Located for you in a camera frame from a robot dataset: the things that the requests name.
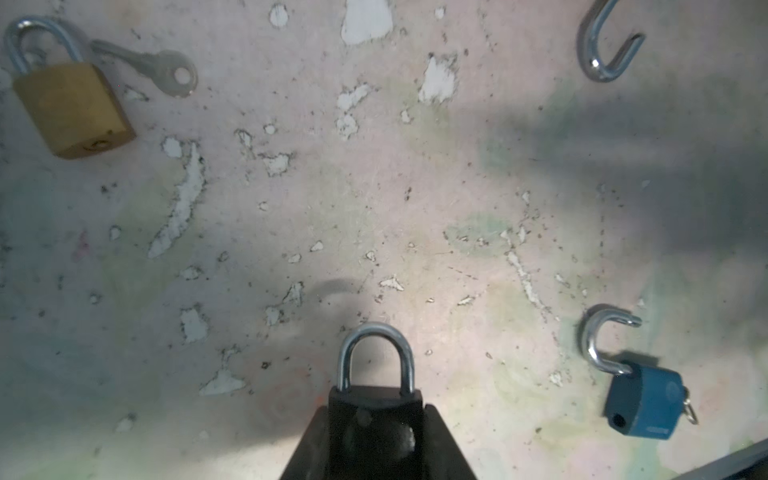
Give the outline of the black padlock with key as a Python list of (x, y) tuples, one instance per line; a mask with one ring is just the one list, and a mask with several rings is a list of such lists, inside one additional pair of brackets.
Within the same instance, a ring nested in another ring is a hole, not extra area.
[[(398, 387), (354, 385), (353, 352), (368, 337), (389, 341), (400, 365)], [(344, 340), (338, 382), (329, 393), (331, 479), (419, 479), (422, 475), (423, 398), (415, 388), (412, 349), (396, 328), (369, 322)]]

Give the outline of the small brass padlock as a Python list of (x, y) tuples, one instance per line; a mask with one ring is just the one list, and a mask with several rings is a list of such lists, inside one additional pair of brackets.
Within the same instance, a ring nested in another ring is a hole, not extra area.
[[(51, 34), (69, 60), (34, 70), (22, 52), (23, 38), (33, 30)], [(54, 155), (84, 158), (136, 138), (102, 70), (85, 59), (74, 37), (58, 22), (20, 17), (5, 28), (3, 45), (17, 73), (13, 90)]]

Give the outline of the small silver key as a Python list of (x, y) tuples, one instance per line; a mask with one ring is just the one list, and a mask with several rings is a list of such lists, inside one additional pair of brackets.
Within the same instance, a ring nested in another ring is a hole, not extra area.
[(181, 52), (162, 50), (158, 53), (142, 53), (96, 39), (90, 41), (90, 47), (96, 53), (124, 61), (140, 75), (149, 78), (168, 96), (188, 97), (197, 87), (196, 67), (192, 60)]

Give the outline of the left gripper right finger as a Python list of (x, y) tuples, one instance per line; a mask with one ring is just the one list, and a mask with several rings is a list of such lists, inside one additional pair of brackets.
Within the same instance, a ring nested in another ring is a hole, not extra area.
[(477, 479), (438, 409), (431, 404), (424, 408), (422, 452), (423, 479)]

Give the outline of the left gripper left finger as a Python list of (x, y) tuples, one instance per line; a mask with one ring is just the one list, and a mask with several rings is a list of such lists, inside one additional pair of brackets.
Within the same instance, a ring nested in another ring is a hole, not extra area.
[(329, 460), (328, 407), (321, 406), (312, 417), (280, 480), (323, 480)]

